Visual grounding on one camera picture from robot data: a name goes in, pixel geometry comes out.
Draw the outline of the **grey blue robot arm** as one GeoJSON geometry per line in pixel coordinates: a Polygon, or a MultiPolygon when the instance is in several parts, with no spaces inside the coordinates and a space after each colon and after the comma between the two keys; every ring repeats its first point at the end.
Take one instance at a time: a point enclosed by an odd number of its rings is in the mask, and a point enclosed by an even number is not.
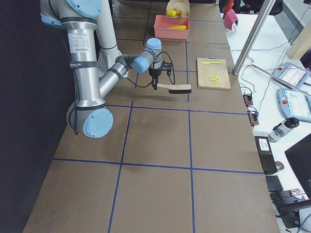
{"type": "Polygon", "coordinates": [[[68,34],[75,100],[68,109],[67,122],[76,133],[91,138],[109,133],[113,115],[104,98],[129,70],[148,71],[156,87],[161,72],[172,69],[172,62],[161,58],[162,46],[157,38],[149,39],[139,54],[121,54],[106,0],[42,0],[40,10],[44,24],[68,34]]]}

